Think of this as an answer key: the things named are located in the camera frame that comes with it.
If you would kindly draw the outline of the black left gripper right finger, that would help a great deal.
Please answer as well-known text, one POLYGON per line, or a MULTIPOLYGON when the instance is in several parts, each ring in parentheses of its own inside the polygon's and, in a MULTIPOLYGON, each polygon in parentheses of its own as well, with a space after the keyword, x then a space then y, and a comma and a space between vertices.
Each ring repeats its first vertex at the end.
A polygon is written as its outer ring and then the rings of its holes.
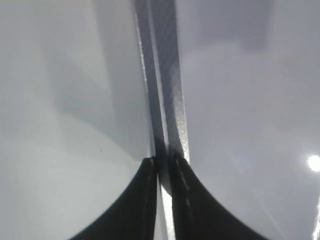
POLYGON ((168 163, 177 240, 265 239, 225 209, 183 157, 174 154, 168 163))

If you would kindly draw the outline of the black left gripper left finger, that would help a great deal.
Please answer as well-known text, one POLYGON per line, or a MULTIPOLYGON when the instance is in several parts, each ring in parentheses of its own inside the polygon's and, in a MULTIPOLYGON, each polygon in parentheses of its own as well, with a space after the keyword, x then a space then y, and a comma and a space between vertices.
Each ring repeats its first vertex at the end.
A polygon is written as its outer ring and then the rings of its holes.
POLYGON ((73 240, 152 240, 157 213, 157 161, 142 160, 119 198, 73 240))

